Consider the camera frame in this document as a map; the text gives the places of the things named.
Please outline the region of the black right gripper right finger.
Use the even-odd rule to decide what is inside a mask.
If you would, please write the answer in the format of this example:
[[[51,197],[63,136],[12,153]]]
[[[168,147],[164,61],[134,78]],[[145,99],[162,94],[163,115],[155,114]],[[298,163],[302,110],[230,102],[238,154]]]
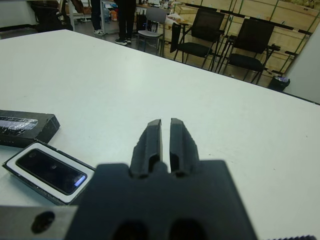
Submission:
[[[200,162],[198,147],[184,122],[172,118],[169,143],[170,170],[177,178],[189,176]]]

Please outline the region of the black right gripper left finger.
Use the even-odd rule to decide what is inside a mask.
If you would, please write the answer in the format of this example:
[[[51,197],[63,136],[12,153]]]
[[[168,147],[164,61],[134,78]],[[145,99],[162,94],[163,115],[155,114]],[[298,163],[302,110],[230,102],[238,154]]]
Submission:
[[[153,172],[155,164],[163,160],[161,119],[150,121],[133,149],[130,175],[133,178],[146,178]]]

